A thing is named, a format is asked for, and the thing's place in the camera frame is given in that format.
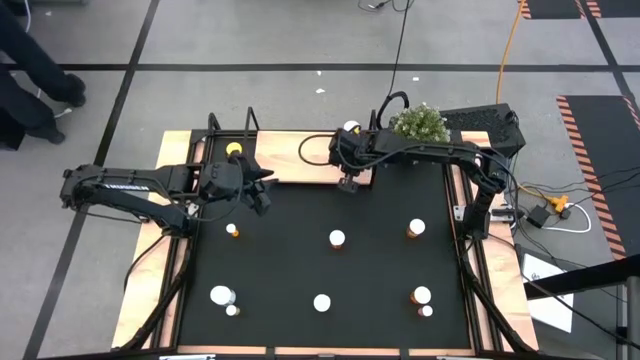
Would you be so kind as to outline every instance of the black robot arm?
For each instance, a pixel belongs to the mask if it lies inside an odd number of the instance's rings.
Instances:
[[[473,143],[421,143],[389,129],[338,129],[329,144],[329,163],[345,174],[338,186],[350,192],[357,190],[358,184],[353,178],[361,171],[379,163],[414,160],[458,165],[467,174],[478,191],[473,203],[465,207],[463,233],[474,239],[487,238],[491,203],[494,196],[506,188],[507,173],[503,171],[506,160],[497,151],[481,149]]]
[[[255,159],[233,148],[226,162],[181,164],[156,170],[114,169],[82,165],[65,170],[60,199],[64,208],[104,205],[134,216],[153,220],[167,235],[189,235],[193,223],[208,221],[190,215],[185,206],[202,206],[216,201],[238,199],[258,215],[269,209],[268,183],[261,179],[273,174],[260,168]],[[131,195],[128,191],[155,192],[169,204],[161,205]]]

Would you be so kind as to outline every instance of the gray floor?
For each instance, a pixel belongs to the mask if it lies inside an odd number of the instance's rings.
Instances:
[[[85,6],[39,5],[31,32],[65,64],[126,64],[149,0],[93,0]],[[356,0],[161,0],[141,63],[392,63],[402,14],[378,14]],[[407,22],[403,63],[498,64],[516,1],[417,0]],[[599,20],[616,59],[640,64],[638,19]],[[524,20],[511,64],[606,64],[586,20]],[[72,213],[57,197],[62,171],[93,161],[123,73],[76,72],[89,102],[61,120],[67,141],[25,140],[0,152],[0,357],[22,357],[69,230]],[[24,74],[19,81],[32,90]],[[214,111],[224,128],[240,128],[253,106],[268,129],[331,129],[366,122],[388,91],[391,74],[375,71],[137,72],[106,166],[153,167],[165,130],[202,128]],[[640,74],[625,74],[640,92]],[[414,103],[442,109],[495,101],[497,73],[400,72],[396,89]],[[326,92],[317,94],[322,88]],[[503,101],[517,111],[528,145],[520,181],[581,181],[556,95],[618,95],[609,73],[507,73]],[[531,207],[535,199],[522,196]],[[585,205],[596,219],[591,203]],[[574,216],[567,227],[580,228]],[[584,235],[530,231],[556,256],[583,264],[612,259],[602,228]],[[88,219],[60,292],[40,356],[109,349],[131,262],[135,225]],[[524,246],[531,247],[524,239]]]

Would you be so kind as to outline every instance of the yellow object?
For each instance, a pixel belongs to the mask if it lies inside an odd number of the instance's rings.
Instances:
[[[526,192],[527,194],[533,195],[535,197],[539,197],[541,199],[547,200],[551,205],[553,205],[553,209],[559,214],[564,210],[565,206],[567,206],[567,202],[569,201],[569,197],[567,195],[562,195],[560,197],[555,196],[546,196],[541,193],[533,192],[527,189],[526,186],[518,185],[518,187]]]
[[[227,145],[226,151],[227,151],[227,156],[231,155],[231,153],[234,151],[242,153],[242,145],[240,145],[240,143],[237,143],[237,142],[229,143],[229,145]]]
[[[520,22],[520,14],[522,13],[522,8],[524,8],[524,4],[525,4],[525,0],[520,0],[520,6],[518,7],[518,13],[516,14],[516,19],[513,21],[513,26],[511,26],[511,34],[509,34],[507,47],[504,49],[504,54],[502,55],[502,62],[500,63],[500,73],[498,74],[498,88],[496,89],[496,104],[500,103],[500,93],[502,92],[502,74],[504,74],[504,66],[507,63],[507,58],[509,57],[511,40],[513,40],[513,35],[516,33],[516,29],[518,28],[518,23]]]
[[[567,201],[569,201],[569,197],[567,195],[562,195],[559,198],[552,197],[549,201],[551,201],[551,205],[556,210],[557,213],[561,213],[567,205]]]

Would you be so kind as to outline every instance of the person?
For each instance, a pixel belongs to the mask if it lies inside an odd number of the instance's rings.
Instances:
[[[84,82],[64,71],[45,53],[0,1],[0,51],[18,64],[31,81],[51,99],[72,107],[85,104]],[[0,63],[0,114],[10,116],[33,137],[60,144],[65,136],[58,130],[53,110],[30,92],[22,89],[6,65]],[[0,117],[0,122],[7,121]]]

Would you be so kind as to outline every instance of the black pants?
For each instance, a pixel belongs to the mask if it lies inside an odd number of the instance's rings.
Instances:
[[[4,51],[51,99],[67,102],[75,84],[27,34],[7,7],[0,2],[0,51]],[[53,126],[52,110],[23,90],[0,64],[0,108],[25,128]]]

